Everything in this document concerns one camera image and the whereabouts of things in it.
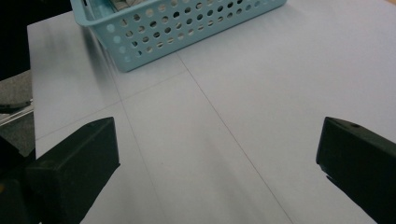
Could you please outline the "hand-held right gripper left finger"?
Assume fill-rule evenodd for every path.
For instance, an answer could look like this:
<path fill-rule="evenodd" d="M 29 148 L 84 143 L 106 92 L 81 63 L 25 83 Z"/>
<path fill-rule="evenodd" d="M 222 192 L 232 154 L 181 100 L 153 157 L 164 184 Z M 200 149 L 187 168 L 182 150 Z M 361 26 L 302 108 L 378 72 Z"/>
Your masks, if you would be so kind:
<path fill-rule="evenodd" d="M 120 166 L 115 121 L 92 121 L 25 168 L 43 224 L 79 224 Z"/>

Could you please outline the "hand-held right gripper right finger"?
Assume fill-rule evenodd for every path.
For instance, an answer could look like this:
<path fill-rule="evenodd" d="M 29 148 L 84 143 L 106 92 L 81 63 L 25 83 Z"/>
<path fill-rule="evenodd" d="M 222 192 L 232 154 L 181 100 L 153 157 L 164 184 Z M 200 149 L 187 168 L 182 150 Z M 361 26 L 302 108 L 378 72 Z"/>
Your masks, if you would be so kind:
<path fill-rule="evenodd" d="M 396 224 L 396 144 L 356 123 L 327 117 L 316 163 L 377 224 Z"/>

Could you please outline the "light blue perforated plastic basket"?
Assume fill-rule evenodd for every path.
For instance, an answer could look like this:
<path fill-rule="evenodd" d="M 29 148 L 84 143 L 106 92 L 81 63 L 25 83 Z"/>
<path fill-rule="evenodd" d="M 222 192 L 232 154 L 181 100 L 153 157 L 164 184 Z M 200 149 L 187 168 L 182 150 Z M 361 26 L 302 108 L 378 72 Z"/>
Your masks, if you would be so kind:
<path fill-rule="evenodd" d="M 248 21 L 287 0 L 145 0 L 122 10 L 111 0 L 70 0 L 121 72 Z"/>

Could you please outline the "grey-beige pants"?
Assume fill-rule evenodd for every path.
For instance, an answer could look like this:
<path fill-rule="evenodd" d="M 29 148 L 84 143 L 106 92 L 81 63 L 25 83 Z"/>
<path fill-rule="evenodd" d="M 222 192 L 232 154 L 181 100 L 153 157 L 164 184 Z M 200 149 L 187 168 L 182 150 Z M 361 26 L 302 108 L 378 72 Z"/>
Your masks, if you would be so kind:
<path fill-rule="evenodd" d="M 109 0 L 111 5 L 117 10 L 121 11 L 129 7 L 135 7 L 140 5 L 147 0 Z"/>

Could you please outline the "white table mat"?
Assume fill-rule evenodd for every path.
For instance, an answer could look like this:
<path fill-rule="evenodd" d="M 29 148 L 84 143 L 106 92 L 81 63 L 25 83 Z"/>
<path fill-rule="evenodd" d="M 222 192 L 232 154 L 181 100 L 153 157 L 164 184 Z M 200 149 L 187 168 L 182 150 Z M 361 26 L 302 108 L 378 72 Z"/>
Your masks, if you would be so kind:
<path fill-rule="evenodd" d="M 128 73 L 72 13 L 28 29 L 35 141 L 115 120 L 81 224 L 374 224 L 316 162 L 323 120 L 396 142 L 396 6 L 287 0 Z"/>

